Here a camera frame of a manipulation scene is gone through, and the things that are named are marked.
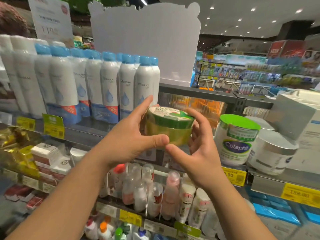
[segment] black pillar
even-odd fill
[[[276,40],[305,40],[313,20],[293,20],[282,24]]]

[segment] bear ear cutout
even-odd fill
[[[88,9],[91,17],[99,15],[104,11],[103,4],[94,0],[88,3]]]
[[[188,8],[188,10],[190,10],[190,12],[193,12],[193,14],[197,17],[200,13],[200,6],[198,3],[193,2],[191,3]]]

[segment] green jar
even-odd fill
[[[165,134],[171,144],[181,146],[188,143],[194,120],[178,109],[150,107],[146,114],[145,133],[148,136]]]

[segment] cetaphil logo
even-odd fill
[[[230,152],[234,153],[246,153],[250,150],[251,144],[241,141],[234,141],[234,140],[224,140],[223,147]]]

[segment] green cap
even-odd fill
[[[150,107],[147,112],[147,120],[159,126],[183,130],[190,129],[195,119],[182,110]]]
[[[118,227],[114,232],[114,238],[115,240],[120,240],[122,237],[123,231],[121,227]]]
[[[260,130],[261,126],[258,123],[249,120],[246,117],[242,117],[235,114],[222,114],[220,116],[221,126],[226,129],[228,125],[234,125],[240,128],[249,129],[249,130]]]

